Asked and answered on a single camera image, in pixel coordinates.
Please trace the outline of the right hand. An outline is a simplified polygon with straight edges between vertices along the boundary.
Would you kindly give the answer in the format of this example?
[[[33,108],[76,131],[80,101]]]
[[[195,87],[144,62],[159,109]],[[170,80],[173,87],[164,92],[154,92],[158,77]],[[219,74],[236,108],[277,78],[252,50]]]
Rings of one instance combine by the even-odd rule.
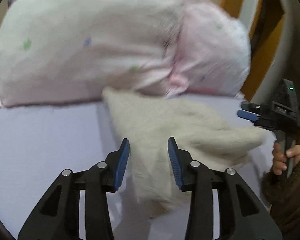
[[[275,175],[280,176],[283,171],[287,170],[288,159],[293,159],[293,167],[298,165],[300,162],[300,145],[295,145],[283,153],[280,144],[276,142],[273,148],[273,165],[271,168]]]

